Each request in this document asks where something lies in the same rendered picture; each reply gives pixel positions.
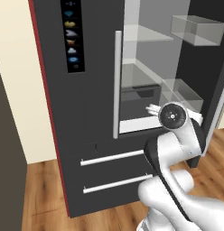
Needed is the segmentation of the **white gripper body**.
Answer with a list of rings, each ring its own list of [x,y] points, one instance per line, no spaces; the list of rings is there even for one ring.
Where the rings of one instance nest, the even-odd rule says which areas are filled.
[[[157,106],[157,105],[150,104],[145,109],[147,110],[147,112],[150,115],[158,116],[158,113],[159,113],[161,108],[159,106]],[[189,114],[190,118],[193,118],[199,125],[202,124],[202,121],[203,121],[202,114],[194,112],[194,111],[192,111],[190,109],[187,109],[187,111],[188,111],[188,114]]]

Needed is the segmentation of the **clear door bin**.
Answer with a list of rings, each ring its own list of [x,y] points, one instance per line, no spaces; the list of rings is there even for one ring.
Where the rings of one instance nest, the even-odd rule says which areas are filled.
[[[171,33],[193,46],[220,46],[224,23],[197,15],[173,15]]]
[[[172,101],[181,102],[197,113],[201,111],[203,105],[203,99],[182,79],[166,79],[162,83],[159,105]]]

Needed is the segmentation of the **dark grey fridge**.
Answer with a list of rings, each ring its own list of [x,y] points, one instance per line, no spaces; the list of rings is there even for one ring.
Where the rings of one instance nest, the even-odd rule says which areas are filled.
[[[120,78],[120,104],[121,104],[121,80],[122,65],[134,63],[140,69],[149,69],[162,79],[178,79],[177,69],[182,52],[182,43],[184,40],[176,37],[171,33],[173,15],[190,15],[190,3],[192,0],[125,0],[124,2],[124,23],[122,31],[122,51],[121,51],[121,78]],[[51,130],[54,139],[55,150],[60,168],[61,184],[65,199],[66,210],[68,213],[68,201],[66,188],[70,183],[78,184],[73,180],[65,180],[62,169],[62,152],[71,147],[60,147],[57,143],[54,121],[51,111],[51,101],[45,78],[45,69],[42,59],[42,47],[39,38],[36,15],[34,11],[33,0],[29,0],[31,10],[33,29],[38,50],[38,57],[42,69],[42,80],[48,105],[49,116],[51,120]],[[84,48],[83,48],[83,31],[81,3],[80,0],[61,0],[62,23],[64,29],[64,44],[67,58],[67,68],[70,73],[83,72],[85,70]],[[169,37],[172,41],[163,42],[126,42],[124,40],[124,26],[129,24],[139,24],[156,32],[160,32]],[[213,117],[210,128],[214,129],[220,112],[218,103],[217,111]],[[163,127],[154,115],[148,113],[147,117],[141,117],[129,120],[120,120],[119,105],[119,134],[114,139],[104,139],[95,143],[101,143],[108,140],[118,140],[125,138],[135,138],[146,141],[163,133]]]

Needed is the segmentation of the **glass fridge shelf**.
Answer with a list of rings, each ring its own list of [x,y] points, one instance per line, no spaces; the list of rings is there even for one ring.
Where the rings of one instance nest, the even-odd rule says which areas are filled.
[[[122,65],[122,88],[162,84],[162,79],[149,69],[142,70],[134,63]]]
[[[172,41],[173,38],[139,24],[129,24],[124,26],[124,40],[126,42],[163,42]]]

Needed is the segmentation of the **dark fridge drawer front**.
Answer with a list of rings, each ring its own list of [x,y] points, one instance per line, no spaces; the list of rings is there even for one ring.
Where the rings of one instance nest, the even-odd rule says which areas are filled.
[[[143,150],[144,146],[144,141],[125,138],[66,149],[65,152],[61,153],[64,179],[77,183],[82,183],[85,179],[110,182],[142,176],[146,173],[152,174],[154,171],[143,154],[87,166],[80,165],[81,160],[88,161],[125,152],[139,151]]]
[[[137,188],[140,182],[135,182],[111,189],[104,189],[88,194],[83,194],[83,189],[91,188],[98,185],[108,184],[120,180],[128,180],[135,177],[140,177],[146,174],[133,175],[132,177],[116,178],[115,180],[108,180],[106,175],[94,176],[92,173],[86,174],[86,178],[81,178],[79,184],[70,183],[66,188],[68,201],[68,216],[79,217],[103,209],[113,208],[127,203],[138,201]]]

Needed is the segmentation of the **dark fridge door with display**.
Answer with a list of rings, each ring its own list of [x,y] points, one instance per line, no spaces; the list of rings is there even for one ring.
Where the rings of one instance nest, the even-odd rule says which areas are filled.
[[[80,0],[85,70],[70,73],[61,0],[33,0],[51,111],[60,147],[113,135],[115,32],[125,0]]]

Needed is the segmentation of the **dark fridge door with bins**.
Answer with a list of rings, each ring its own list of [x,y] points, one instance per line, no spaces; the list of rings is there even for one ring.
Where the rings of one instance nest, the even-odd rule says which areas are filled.
[[[224,0],[192,0],[189,14],[224,23]],[[205,135],[213,132],[210,126],[224,89],[224,34],[220,46],[183,42],[176,77],[203,99],[201,128]]]

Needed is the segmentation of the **dark crisper drawer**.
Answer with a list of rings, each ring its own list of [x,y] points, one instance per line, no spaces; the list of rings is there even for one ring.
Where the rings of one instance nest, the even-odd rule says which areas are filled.
[[[162,87],[158,84],[132,86],[121,92],[120,120],[147,117],[150,104],[159,105]]]

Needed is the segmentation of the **dark brown cabinet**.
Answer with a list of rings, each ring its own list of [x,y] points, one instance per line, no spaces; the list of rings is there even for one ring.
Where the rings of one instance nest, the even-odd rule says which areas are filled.
[[[0,74],[0,231],[22,231],[27,164]]]

